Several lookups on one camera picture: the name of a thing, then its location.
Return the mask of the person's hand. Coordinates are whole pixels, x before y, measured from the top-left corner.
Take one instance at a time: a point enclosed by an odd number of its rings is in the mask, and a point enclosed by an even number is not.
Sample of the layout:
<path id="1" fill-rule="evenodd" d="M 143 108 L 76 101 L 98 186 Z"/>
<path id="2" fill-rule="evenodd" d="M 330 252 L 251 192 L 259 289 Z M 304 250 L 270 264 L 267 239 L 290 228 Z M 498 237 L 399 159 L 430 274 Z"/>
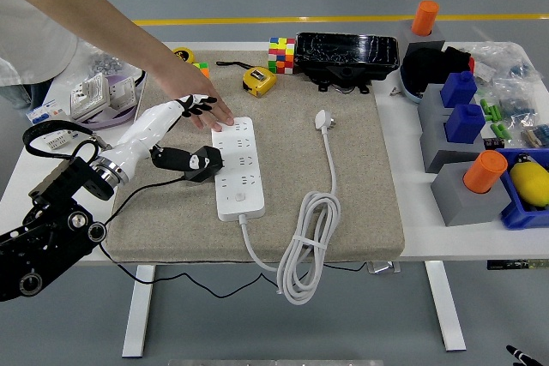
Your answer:
<path id="1" fill-rule="evenodd" d="M 212 82 L 194 65 L 168 53 L 167 58 L 161 61 L 158 67 L 146 69 L 146 71 L 171 99 L 182 98 L 190 94 L 208 95 L 216 99 L 211 110 L 200 115 L 190 116 L 191 122 L 197 128 L 207 127 L 214 131 L 221 131 L 221 123 L 233 125 L 234 119 L 231 110 L 216 91 Z"/>

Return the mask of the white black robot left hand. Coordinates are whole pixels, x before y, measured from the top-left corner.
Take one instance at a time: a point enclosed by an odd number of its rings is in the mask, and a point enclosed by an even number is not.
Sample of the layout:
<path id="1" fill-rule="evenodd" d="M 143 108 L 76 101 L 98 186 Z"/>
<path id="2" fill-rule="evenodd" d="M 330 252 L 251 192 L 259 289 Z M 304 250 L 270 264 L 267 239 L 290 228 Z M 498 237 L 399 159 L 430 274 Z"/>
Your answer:
<path id="1" fill-rule="evenodd" d="M 120 181 L 127 183 L 135 175 L 137 163 L 149 157 L 149 151 L 162 140 L 179 118 L 211 111 L 216 102 L 214 97 L 191 94 L 150 107 L 94 163 L 112 166 Z"/>

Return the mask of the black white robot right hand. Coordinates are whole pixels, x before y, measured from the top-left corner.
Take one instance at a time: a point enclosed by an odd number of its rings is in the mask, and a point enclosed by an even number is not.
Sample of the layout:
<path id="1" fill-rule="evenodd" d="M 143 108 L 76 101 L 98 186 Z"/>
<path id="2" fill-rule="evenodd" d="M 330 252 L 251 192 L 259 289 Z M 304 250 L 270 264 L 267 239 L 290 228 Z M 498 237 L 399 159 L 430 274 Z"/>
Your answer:
<path id="1" fill-rule="evenodd" d="M 540 361 L 515 348 L 513 345 L 506 345 L 506 350 L 518 361 L 517 365 L 542 366 Z"/>

